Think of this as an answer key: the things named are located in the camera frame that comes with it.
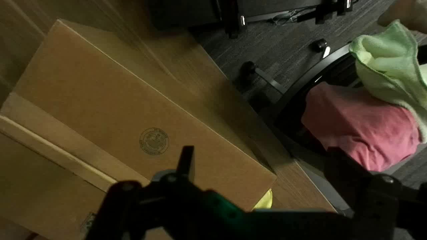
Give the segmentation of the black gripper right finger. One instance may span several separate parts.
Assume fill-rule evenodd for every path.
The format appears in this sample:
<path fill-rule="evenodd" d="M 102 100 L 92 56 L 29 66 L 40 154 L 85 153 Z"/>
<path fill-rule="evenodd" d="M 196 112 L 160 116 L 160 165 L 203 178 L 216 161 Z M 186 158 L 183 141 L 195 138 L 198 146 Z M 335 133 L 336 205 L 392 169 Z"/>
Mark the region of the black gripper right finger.
<path fill-rule="evenodd" d="M 372 174 L 339 148 L 327 150 L 326 177 L 354 210 L 350 240 L 392 240 L 402 185 Z"/>

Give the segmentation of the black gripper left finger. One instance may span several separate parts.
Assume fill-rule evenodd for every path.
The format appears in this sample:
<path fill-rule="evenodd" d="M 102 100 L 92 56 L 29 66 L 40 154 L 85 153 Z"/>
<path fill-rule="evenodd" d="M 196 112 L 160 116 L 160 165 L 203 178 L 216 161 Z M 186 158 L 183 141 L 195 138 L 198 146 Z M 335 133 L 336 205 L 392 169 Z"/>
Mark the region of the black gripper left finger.
<path fill-rule="evenodd" d="M 163 228 L 174 240 L 188 236 L 186 217 L 178 204 L 191 185 L 194 146 L 184 145 L 178 168 L 159 172 L 143 186 L 136 180 L 110 186 L 85 240 L 144 240 L 148 230 Z"/>

